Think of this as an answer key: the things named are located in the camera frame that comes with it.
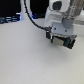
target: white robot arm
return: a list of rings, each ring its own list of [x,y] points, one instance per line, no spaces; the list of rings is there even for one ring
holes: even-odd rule
[[[51,40],[51,43],[72,49],[77,35],[84,36],[83,7],[84,0],[49,1],[44,28],[46,37]]]

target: black cable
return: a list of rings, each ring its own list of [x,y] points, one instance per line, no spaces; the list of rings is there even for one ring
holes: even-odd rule
[[[29,19],[31,20],[31,22],[32,22],[36,27],[38,27],[38,28],[40,28],[40,29],[43,29],[43,30],[45,30],[45,31],[51,32],[51,27],[41,27],[41,26],[39,26],[38,24],[36,24],[36,23],[32,20],[30,14],[29,14],[29,12],[28,12],[28,9],[27,9],[26,0],[24,0],[24,6],[25,6],[25,10],[26,10],[26,13],[27,13]]]

